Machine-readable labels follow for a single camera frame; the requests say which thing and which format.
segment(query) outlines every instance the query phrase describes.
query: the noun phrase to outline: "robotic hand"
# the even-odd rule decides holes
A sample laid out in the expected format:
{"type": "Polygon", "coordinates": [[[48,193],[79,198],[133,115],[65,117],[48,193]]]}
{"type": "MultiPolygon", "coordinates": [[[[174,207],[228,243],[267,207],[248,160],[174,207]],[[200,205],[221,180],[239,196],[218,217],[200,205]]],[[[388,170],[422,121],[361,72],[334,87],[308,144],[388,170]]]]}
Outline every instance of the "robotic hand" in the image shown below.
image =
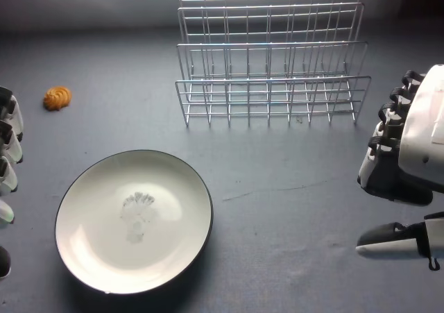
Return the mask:
{"type": "MultiPolygon", "coordinates": [[[[379,110],[381,122],[368,143],[358,183],[378,197],[428,205],[433,191],[444,193],[444,65],[433,66],[425,75],[408,71],[402,83],[379,110]]],[[[439,270],[444,212],[408,227],[376,227],[359,238],[356,250],[371,258],[426,257],[430,270],[439,270]]]]}

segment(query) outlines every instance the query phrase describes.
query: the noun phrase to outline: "background wall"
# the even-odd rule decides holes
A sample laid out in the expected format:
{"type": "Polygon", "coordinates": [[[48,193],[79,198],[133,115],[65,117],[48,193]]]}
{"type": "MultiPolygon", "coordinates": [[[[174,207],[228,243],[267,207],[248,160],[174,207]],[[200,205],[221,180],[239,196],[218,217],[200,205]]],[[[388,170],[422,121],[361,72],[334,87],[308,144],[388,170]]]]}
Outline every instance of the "background wall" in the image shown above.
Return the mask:
{"type": "MultiPolygon", "coordinates": [[[[365,18],[392,18],[401,0],[362,0],[365,18]]],[[[0,0],[0,31],[175,26],[178,0],[0,0]]]]}

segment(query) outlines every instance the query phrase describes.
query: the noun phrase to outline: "white plate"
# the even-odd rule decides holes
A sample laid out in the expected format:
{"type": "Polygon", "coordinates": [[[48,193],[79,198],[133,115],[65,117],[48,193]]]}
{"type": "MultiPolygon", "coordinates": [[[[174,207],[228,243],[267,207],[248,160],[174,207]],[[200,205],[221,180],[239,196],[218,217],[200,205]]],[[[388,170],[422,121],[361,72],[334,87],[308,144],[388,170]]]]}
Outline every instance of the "white plate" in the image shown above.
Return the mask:
{"type": "Polygon", "coordinates": [[[112,155],[81,174],[62,199],[55,242],[67,268],[106,293],[154,289],[184,271],[212,227],[210,193],[167,153],[112,155]]]}

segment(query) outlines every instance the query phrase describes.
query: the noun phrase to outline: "table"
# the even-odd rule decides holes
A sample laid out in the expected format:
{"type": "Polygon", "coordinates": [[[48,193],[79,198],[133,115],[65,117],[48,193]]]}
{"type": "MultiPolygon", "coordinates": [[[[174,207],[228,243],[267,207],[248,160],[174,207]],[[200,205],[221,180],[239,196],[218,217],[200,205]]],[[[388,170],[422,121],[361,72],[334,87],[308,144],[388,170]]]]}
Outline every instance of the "table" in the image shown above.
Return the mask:
{"type": "Polygon", "coordinates": [[[34,35],[0,39],[0,83],[24,116],[18,191],[4,200],[14,225],[0,229],[12,273],[0,282],[0,311],[20,312],[441,312],[444,273],[428,261],[372,261],[358,237],[383,223],[415,223],[444,208],[392,203],[366,194],[357,174],[379,107],[408,69],[443,63],[436,21],[364,22],[372,76],[355,126],[335,116],[191,121],[186,129],[174,81],[175,28],[34,35]],[[68,108],[47,112],[54,85],[73,92],[68,108]],[[188,162],[206,182],[214,226],[204,253],[179,279],[151,293],[106,296],[69,274],[54,221],[63,194],[88,166],[131,149],[188,162]]]}

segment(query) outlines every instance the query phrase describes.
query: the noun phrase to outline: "dark plate rim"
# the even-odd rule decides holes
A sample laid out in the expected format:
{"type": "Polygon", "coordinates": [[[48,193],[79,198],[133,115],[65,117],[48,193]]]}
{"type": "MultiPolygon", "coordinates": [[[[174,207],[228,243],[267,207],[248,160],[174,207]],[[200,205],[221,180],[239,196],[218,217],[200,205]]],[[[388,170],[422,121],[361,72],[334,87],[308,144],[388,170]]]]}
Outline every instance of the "dark plate rim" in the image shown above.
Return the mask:
{"type": "Polygon", "coordinates": [[[208,240],[210,239],[210,234],[213,228],[213,218],[214,218],[214,211],[213,211],[213,200],[211,198],[211,194],[210,191],[208,190],[207,185],[205,184],[205,181],[202,179],[202,177],[199,175],[199,173],[187,162],[185,162],[184,160],[180,159],[179,157],[176,157],[175,155],[171,155],[170,153],[166,153],[163,151],[158,151],[158,150],[150,150],[150,149],[135,149],[135,150],[127,150],[127,151],[122,151],[122,152],[118,152],[115,153],[114,155],[109,155],[108,157],[105,157],[101,160],[99,160],[98,162],[95,162],[93,165],[89,166],[86,170],[84,170],[73,182],[72,184],[70,184],[70,186],[68,187],[67,191],[65,192],[65,194],[62,197],[62,200],[60,201],[60,204],[58,206],[57,209],[57,214],[55,215],[55,222],[54,222],[54,241],[55,241],[55,247],[57,248],[57,252],[58,252],[58,256],[59,258],[62,260],[64,266],[68,269],[68,271],[71,273],[72,276],[74,276],[77,280],[79,280],[81,283],[83,283],[84,285],[86,285],[87,287],[97,290],[99,292],[102,293],[106,293],[106,294],[114,294],[114,295],[119,295],[119,296],[125,296],[125,295],[133,295],[133,294],[143,294],[149,291],[153,291],[154,289],[159,289],[160,287],[165,286],[166,284],[169,284],[170,282],[174,281],[176,278],[179,278],[186,270],[188,270],[188,268],[197,260],[197,258],[200,256],[200,254],[202,253],[203,249],[207,246],[208,240]],[[202,247],[199,249],[199,252],[197,252],[196,256],[194,257],[194,259],[180,272],[178,273],[176,276],[174,276],[172,279],[166,281],[165,283],[162,283],[161,285],[158,285],[156,287],[153,287],[151,289],[147,289],[147,290],[141,290],[141,291],[136,291],[136,292],[125,292],[125,293],[119,293],[119,292],[108,292],[108,291],[104,291],[102,289],[97,289],[96,287],[93,287],[85,282],[83,282],[79,277],[77,277],[70,269],[69,267],[66,265],[65,261],[63,260],[62,255],[60,254],[60,249],[57,245],[57,236],[56,236],[56,230],[57,230],[57,219],[58,219],[58,213],[60,211],[60,207],[62,206],[63,200],[65,199],[65,196],[67,195],[67,193],[69,192],[69,190],[71,189],[72,185],[89,169],[91,169],[92,167],[96,166],[98,163],[107,160],[108,158],[114,157],[116,155],[121,155],[122,153],[129,153],[129,152],[157,152],[157,153],[163,153],[164,155],[169,155],[181,162],[183,162],[184,164],[186,164],[190,169],[192,169],[197,176],[200,178],[200,181],[202,181],[203,185],[205,186],[205,189],[207,190],[207,194],[208,194],[208,199],[210,200],[210,226],[208,227],[208,232],[207,232],[207,236],[202,244],[202,247]]]}

